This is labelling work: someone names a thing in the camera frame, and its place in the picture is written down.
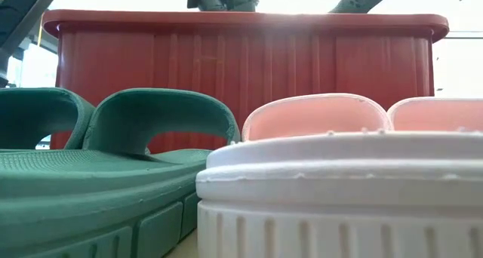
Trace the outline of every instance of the slide sandal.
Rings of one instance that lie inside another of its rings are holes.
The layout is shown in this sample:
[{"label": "slide sandal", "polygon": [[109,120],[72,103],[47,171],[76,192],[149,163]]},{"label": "slide sandal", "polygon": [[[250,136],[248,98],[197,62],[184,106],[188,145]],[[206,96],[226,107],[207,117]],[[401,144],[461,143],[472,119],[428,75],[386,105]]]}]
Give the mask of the slide sandal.
[{"label": "slide sandal", "polygon": [[253,111],[243,125],[242,138],[262,140],[327,132],[390,130],[386,111],[367,97],[329,93],[289,97]]},{"label": "slide sandal", "polygon": [[94,107],[62,88],[0,89],[0,152],[35,149],[49,134],[72,131],[65,149],[80,149]]},{"label": "slide sandal", "polygon": [[97,107],[83,150],[0,154],[2,256],[165,255],[196,226],[195,176],[206,165],[203,150],[146,155],[167,131],[240,138],[233,114],[212,97],[138,88]]},{"label": "slide sandal", "polygon": [[416,97],[387,111],[396,131],[483,131],[483,99]]}]

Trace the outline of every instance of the textured footbed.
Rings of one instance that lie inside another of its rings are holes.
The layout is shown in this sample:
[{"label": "textured footbed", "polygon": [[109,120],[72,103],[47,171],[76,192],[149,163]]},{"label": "textured footbed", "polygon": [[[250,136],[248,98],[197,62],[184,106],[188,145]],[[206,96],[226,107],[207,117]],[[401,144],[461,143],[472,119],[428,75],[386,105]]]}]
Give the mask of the textured footbed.
[{"label": "textured footbed", "polygon": [[208,153],[3,153],[0,256],[159,258],[196,227]]}]

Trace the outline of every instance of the green sandal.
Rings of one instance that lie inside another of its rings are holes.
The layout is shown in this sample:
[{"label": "green sandal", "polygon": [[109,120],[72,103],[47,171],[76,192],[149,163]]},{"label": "green sandal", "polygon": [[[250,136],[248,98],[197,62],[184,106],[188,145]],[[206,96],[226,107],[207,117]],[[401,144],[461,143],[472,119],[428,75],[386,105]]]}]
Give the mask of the green sandal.
[{"label": "green sandal", "polygon": [[238,141],[233,114],[204,94],[130,89],[94,111],[83,150],[0,154],[2,257],[159,258],[196,226],[206,150],[146,155],[156,134]]},{"label": "green sandal", "polygon": [[62,88],[0,89],[0,152],[35,149],[49,134],[72,131],[65,149],[80,149],[94,107]]}]

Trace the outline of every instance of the white plastic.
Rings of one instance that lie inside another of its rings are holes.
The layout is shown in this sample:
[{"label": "white plastic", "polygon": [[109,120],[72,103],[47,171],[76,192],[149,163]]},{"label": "white plastic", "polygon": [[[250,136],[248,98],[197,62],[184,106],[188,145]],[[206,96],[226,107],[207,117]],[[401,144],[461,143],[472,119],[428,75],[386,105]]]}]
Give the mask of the white plastic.
[{"label": "white plastic", "polygon": [[196,178],[200,258],[481,258],[483,136],[238,143]]}]

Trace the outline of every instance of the plastic crate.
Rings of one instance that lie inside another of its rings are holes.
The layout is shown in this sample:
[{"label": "plastic crate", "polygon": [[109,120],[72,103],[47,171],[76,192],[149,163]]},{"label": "plastic crate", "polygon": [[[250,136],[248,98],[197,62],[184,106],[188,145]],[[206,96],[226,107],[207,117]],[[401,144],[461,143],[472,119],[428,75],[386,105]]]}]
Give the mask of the plastic crate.
[{"label": "plastic crate", "polygon": [[[235,12],[49,11],[59,38],[57,86],[93,104],[125,88],[198,91],[223,101],[238,124],[257,107],[304,94],[347,92],[384,108],[432,96],[437,15],[280,15]],[[65,135],[53,138],[60,147]],[[165,134],[154,152],[213,149],[214,137]]]}]

